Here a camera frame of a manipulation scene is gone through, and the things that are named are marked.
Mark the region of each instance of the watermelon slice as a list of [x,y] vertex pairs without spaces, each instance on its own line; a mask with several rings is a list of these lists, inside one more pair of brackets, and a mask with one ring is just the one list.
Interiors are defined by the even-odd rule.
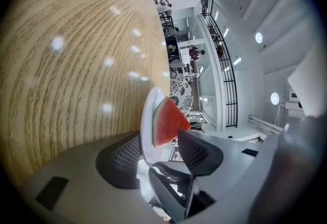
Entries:
[[159,104],[153,118],[153,146],[157,147],[177,138],[178,130],[189,130],[190,123],[176,104],[166,97]]

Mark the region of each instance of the white column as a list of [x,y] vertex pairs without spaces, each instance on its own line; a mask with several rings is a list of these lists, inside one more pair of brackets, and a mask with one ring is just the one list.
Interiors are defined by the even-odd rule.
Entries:
[[181,48],[181,47],[185,47],[185,46],[199,45],[199,44],[203,44],[203,43],[205,43],[204,39],[188,40],[185,42],[179,42],[178,47]]

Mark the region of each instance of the table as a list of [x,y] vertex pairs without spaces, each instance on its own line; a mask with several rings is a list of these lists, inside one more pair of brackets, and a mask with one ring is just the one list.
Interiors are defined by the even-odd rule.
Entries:
[[15,0],[0,27],[0,153],[20,186],[59,152],[139,130],[169,94],[152,0]]
[[183,74],[177,74],[176,72],[170,73],[169,97],[184,115],[189,113],[192,108],[193,94]]

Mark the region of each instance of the wood grain surface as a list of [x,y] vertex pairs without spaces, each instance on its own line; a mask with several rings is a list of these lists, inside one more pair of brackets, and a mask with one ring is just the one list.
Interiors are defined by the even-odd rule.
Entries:
[[13,183],[60,151],[139,130],[169,94],[152,0],[14,0],[0,26],[0,153]]

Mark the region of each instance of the black metal railing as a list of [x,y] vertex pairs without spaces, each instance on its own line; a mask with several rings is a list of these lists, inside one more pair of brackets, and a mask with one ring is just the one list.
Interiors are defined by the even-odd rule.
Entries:
[[238,124],[238,98],[233,63],[228,48],[215,19],[212,17],[214,0],[201,0],[201,16],[210,32],[216,48],[220,67],[223,74],[225,101],[226,101],[226,127],[237,127]]

